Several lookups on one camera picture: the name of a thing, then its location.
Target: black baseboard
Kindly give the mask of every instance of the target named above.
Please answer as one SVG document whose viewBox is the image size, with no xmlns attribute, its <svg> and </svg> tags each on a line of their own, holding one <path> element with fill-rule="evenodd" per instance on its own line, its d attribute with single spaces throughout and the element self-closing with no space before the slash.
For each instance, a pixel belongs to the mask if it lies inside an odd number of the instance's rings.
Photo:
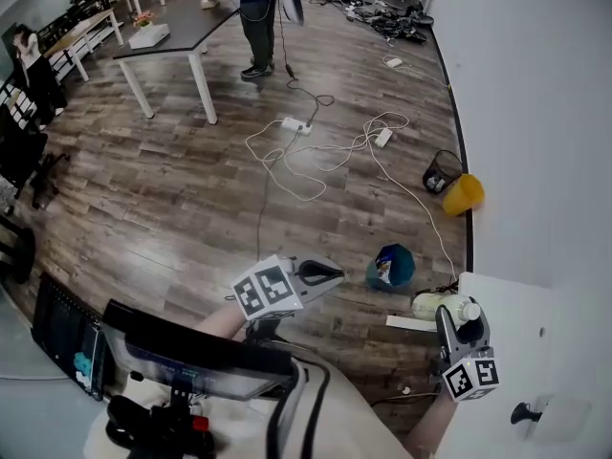
<svg viewBox="0 0 612 459">
<path fill-rule="evenodd" d="M 436 34 L 433 31 L 433 28 L 429 26 L 431 30 L 431 36 L 433 37 L 433 42 L 436 45 L 436 52 L 438 53 L 438 58 L 440 59 L 440 64 L 442 65 L 442 72 L 444 73 L 445 83 L 450 83 L 448 79 L 447 65 L 442 58 L 442 53 L 440 52 L 440 46 L 438 45 L 438 39 L 436 39 Z M 455 124 L 457 128 L 457 140 L 459 142 L 459 155 L 461 156 L 461 165 L 463 166 L 464 173 L 470 173 L 468 169 L 468 155 L 466 154 L 466 144 L 463 138 L 463 130 L 461 129 L 461 121 L 459 120 L 459 113 L 457 112 L 457 103 L 455 102 L 455 95 L 452 90 L 452 84 L 448 87 L 448 96 L 450 97 L 450 103 L 452 105 L 452 113 L 455 117 Z M 473 231 L 473 222 L 471 216 L 471 209 L 466 212 L 466 271 L 473 272 L 474 269 L 474 231 Z"/>
</svg>

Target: sneaker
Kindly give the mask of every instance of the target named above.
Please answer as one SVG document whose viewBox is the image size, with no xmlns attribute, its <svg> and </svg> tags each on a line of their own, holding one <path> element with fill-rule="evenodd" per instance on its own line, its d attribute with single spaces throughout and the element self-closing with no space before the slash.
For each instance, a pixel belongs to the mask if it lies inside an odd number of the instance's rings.
<svg viewBox="0 0 612 459">
<path fill-rule="evenodd" d="M 263 70 L 259 68 L 255 68 L 254 66 L 251 66 L 248 70 L 244 70 L 240 72 L 240 76 L 244 80 L 252 80 L 257 77 L 267 77 L 271 74 L 272 74 L 272 68 L 270 66 L 267 66 Z"/>
<path fill-rule="evenodd" d="M 251 56 L 251 65 L 253 65 L 253 66 L 255 65 L 255 56 Z M 271 60 L 270 60 L 270 68 L 274 69 L 274 66 L 276 66 L 276 65 L 274 64 L 274 60 L 273 60 L 273 59 L 271 59 Z"/>
</svg>

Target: red button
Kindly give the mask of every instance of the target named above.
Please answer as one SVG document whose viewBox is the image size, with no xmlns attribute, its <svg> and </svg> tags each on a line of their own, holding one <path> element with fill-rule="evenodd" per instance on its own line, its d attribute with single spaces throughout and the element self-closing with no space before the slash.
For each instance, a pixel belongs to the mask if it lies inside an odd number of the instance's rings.
<svg viewBox="0 0 612 459">
<path fill-rule="evenodd" d="M 193 429 L 200 432 L 208 432 L 208 418 L 193 417 Z"/>
</svg>

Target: white cloth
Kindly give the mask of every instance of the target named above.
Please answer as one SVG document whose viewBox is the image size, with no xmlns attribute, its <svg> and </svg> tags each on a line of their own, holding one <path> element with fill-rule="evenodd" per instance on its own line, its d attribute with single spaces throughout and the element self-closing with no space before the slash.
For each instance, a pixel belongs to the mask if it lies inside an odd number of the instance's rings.
<svg viewBox="0 0 612 459">
<path fill-rule="evenodd" d="M 38 37 L 36 37 L 36 33 L 30 34 L 30 37 L 28 38 L 28 48 L 32 48 L 29 53 L 24 53 L 24 50 L 19 48 L 19 54 L 21 55 L 21 60 L 26 66 L 26 69 L 34 65 L 36 60 L 40 58 L 40 50 L 38 49 Z"/>
<path fill-rule="evenodd" d="M 411 458 L 341 372 L 313 354 L 303 356 L 309 361 L 325 363 L 331 372 L 331 381 L 317 423 L 313 454 L 316 459 Z M 320 369 L 304 365 L 308 368 L 310 381 L 297 406 L 294 424 L 282 455 L 286 458 L 299 457 L 306 424 L 323 379 Z M 150 381 L 129 380 L 123 394 L 146 407 L 167 402 L 169 398 L 166 386 Z M 265 459 L 266 426 L 276 402 L 255 399 L 241 403 L 211 397 L 199 403 L 201 414 L 209 419 L 215 441 L 220 440 L 226 444 L 217 454 L 219 459 Z M 127 450 L 108 440 L 104 431 L 107 421 L 106 411 L 100 413 L 94 421 L 85 443 L 86 459 L 127 457 Z"/>
</svg>

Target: dark tabletop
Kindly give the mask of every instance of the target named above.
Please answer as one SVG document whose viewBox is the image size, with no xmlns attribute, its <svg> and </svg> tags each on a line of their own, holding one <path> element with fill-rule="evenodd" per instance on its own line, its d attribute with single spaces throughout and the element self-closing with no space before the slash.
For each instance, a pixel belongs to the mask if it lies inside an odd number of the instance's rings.
<svg viewBox="0 0 612 459">
<path fill-rule="evenodd" d="M 168 25 L 169 35 L 155 46 L 138 50 L 131 49 L 126 42 L 113 58 L 193 51 L 221 24 L 238 13 L 238 5 L 240 0 L 219 0 L 217 7 L 203 11 L 200 0 L 172 0 L 153 18 L 153 24 Z"/>
</svg>

